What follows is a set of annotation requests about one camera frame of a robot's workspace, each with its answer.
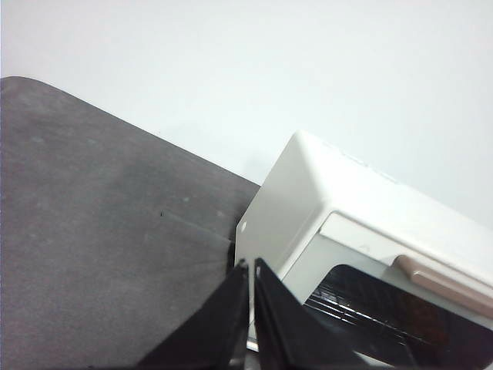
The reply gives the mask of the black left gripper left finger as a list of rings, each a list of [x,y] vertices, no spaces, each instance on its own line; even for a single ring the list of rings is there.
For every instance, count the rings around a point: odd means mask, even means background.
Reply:
[[[145,355],[138,369],[243,369],[249,267],[241,260],[203,305]]]

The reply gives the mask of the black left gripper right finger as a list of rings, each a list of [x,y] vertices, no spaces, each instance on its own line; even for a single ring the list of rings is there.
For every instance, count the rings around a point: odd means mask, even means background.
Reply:
[[[308,313],[261,258],[254,262],[254,325],[263,369],[369,369]]]

